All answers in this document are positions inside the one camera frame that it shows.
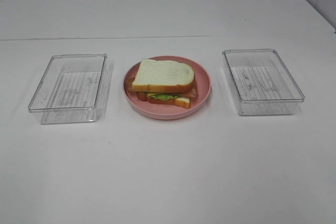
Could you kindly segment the green lettuce leaf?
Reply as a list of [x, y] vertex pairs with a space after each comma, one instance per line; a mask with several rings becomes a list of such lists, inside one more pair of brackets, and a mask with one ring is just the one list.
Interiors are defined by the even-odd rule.
[[148, 98], [153, 98], [156, 100], [161, 100], [161, 101], [168, 101], [170, 99], [175, 99], [178, 98], [178, 95], [173, 95], [173, 94], [168, 94], [168, 93], [159, 93], [158, 95], [148, 97]]

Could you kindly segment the bread slice tray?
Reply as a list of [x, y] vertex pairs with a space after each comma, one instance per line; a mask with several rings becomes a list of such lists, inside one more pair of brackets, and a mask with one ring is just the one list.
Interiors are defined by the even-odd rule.
[[175, 99], [170, 99], [168, 101], [161, 101], [161, 100], [156, 100], [153, 98], [148, 98], [145, 92], [136, 92], [136, 95], [138, 99], [140, 99], [141, 101], [147, 101], [148, 103], [174, 105], [174, 106], [179, 106], [185, 109], [189, 109], [191, 107], [190, 99], [181, 97], [181, 96], [178, 96], [178, 98], [175, 98]]
[[185, 93], [195, 82], [193, 68], [173, 60], [144, 59], [132, 82], [136, 92]]

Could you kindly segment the pink bacon strip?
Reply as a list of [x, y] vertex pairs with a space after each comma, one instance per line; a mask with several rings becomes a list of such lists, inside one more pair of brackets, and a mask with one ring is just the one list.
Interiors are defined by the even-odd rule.
[[178, 95], [189, 99], [197, 98], [198, 97], [197, 84], [194, 84], [194, 86], [190, 89], [190, 91], [185, 93], [179, 93]]

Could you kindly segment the brown bacon strip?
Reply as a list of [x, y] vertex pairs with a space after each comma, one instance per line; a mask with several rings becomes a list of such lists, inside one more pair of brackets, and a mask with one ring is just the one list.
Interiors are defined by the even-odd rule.
[[125, 88], [126, 88], [127, 92], [133, 92], [132, 84], [133, 84], [134, 80], [135, 80], [135, 77], [129, 78], [125, 81]]

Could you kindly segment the right clear plastic tray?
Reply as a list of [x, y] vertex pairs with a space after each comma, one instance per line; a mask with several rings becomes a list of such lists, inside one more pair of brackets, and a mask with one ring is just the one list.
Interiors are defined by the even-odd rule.
[[274, 49], [222, 52], [224, 74], [241, 116], [291, 115], [305, 96]]

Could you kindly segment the clear plastic tray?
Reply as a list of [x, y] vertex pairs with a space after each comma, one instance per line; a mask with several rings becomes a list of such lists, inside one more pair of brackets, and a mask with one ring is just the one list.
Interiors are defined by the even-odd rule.
[[52, 56], [28, 105], [40, 124], [95, 122], [109, 90], [107, 55]]
[[224, 74], [241, 116], [291, 115], [305, 96], [274, 49], [222, 52]]

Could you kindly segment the left clear plastic tray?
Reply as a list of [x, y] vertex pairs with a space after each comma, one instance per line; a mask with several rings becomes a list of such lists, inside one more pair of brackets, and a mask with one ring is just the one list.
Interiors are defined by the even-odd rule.
[[95, 122], [109, 90], [107, 55], [52, 56], [28, 105], [40, 124]]

